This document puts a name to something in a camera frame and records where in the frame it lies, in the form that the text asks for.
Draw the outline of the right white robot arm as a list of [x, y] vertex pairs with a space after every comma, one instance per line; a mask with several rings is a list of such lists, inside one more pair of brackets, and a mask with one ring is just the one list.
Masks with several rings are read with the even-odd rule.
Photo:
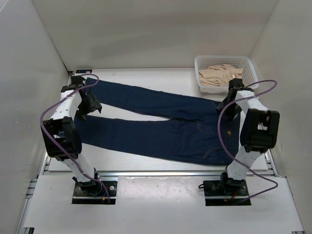
[[221, 174], [219, 182], [219, 190], [230, 195], [243, 188], [246, 173], [254, 162], [276, 145], [280, 114], [265, 107], [254, 90], [244, 86], [240, 78], [230, 80], [228, 95], [216, 110], [219, 114], [218, 131], [223, 119], [235, 120], [240, 113], [245, 114], [239, 137], [241, 147], [235, 156], [225, 150], [232, 162]]

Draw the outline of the dark blue denim trousers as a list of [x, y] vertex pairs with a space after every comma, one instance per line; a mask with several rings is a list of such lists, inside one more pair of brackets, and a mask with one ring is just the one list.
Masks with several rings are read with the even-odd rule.
[[160, 121], [87, 116], [75, 120], [85, 144], [113, 151], [201, 165], [227, 166], [239, 149], [240, 119], [223, 119], [218, 131], [217, 101], [100, 81], [92, 92], [102, 104]]

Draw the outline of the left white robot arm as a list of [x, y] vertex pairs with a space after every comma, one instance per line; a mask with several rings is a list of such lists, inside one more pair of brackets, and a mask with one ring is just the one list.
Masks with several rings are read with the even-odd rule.
[[90, 195], [100, 194], [104, 186], [96, 169], [82, 155], [82, 141], [74, 120], [85, 120], [89, 113], [101, 112], [102, 106], [87, 84], [85, 75], [72, 76], [63, 86], [60, 101], [48, 120], [40, 118], [40, 127], [49, 157], [65, 164], [73, 173], [78, 187]]

